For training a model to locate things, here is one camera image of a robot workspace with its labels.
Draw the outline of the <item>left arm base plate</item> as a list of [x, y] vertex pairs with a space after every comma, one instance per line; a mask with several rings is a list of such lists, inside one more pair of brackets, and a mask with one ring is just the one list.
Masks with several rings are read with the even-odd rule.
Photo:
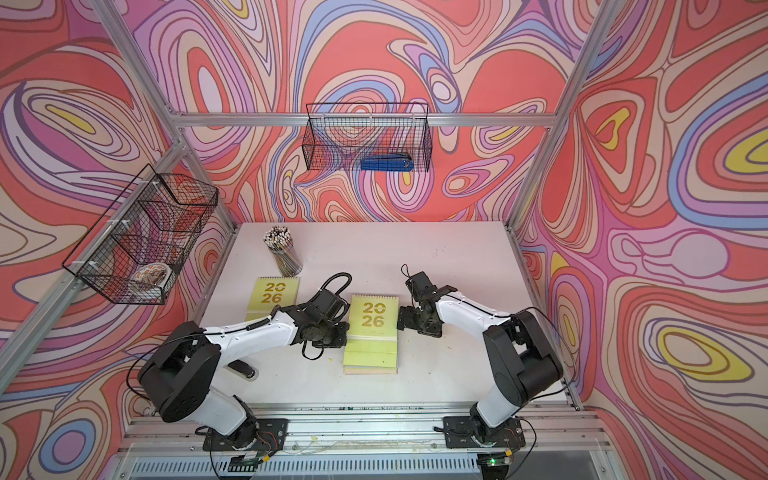
[[274, 454], [284, 448], [289, 421], [286, 418], [246, 420], [234, 433], [223, 436], [215, 430], [205, 434], [206, 452], [259, 452]]

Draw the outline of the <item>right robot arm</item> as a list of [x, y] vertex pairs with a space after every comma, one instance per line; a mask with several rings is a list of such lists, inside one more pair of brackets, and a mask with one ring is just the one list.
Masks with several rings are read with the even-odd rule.
[[528, 311], [508, 313], [467, 299], [456, 288], [408, 280], [412, 303], [397, 328], [440, 338], [445, 325], [483, 341], [494, 385], [470, 410], [478, 429], [494, 430], [563, 377], [554, 347]]

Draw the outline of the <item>peach 2026 calendar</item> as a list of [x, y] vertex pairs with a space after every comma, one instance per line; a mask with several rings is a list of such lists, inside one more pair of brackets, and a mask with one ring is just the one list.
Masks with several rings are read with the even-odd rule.
[[345, 375], [389, 375], [397, 374], [397, 368], [383, 368], [383, 367], [355, 367], [345, 366]]

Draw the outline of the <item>green 2026 calendar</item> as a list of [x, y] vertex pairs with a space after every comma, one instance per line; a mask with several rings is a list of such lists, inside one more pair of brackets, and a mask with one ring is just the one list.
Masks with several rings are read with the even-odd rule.
[[300, 279], [297, 277], [259, 277], [248, 301], [245, 320], [261, 319], [276, 306], [294, 305], [299, 285]]
[[399, 306], [396, 296], [356, 294], [352, 297], [343, 368], [398, 369]]

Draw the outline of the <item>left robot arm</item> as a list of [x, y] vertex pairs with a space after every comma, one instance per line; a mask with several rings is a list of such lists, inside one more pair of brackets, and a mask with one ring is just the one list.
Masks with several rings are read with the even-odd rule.
[[273, 348], [341, 348], [348, 330], [347, 322], [297, 306], [277, 307], [266, 317], [224, 327], [185, 322], [153, 352], [137, 379], [164, 422], [191, 420], [223, 437], [251, 441], [257, 420], [236, 395], [212, 386], [215, 374]]

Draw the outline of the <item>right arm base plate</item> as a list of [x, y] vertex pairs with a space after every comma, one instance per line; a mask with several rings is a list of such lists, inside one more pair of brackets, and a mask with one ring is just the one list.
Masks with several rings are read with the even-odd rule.
[[479, 417], [446, 416], [433, 430], [442, 434], [449, 449], [503, 448], [518, 451], [526, 445], [518, 418], [510, 417], [496, 427], [486, 426]]

